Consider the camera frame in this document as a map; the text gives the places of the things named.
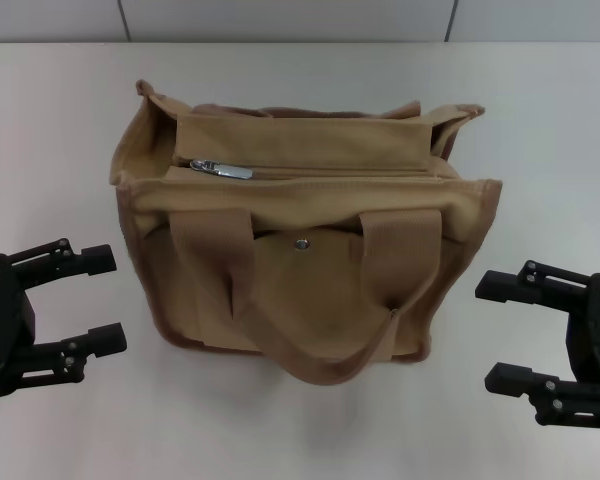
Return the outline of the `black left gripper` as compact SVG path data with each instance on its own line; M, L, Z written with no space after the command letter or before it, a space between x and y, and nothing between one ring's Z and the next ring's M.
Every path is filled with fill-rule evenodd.
M101 358L127 349L120 323L61 341L32 345L35 314L24 289L71 276L94 276L115 270L108 244L75 253L66 238L14 254L13 268L9 258L0 254L0 397L20 389L80 383L90 355Z

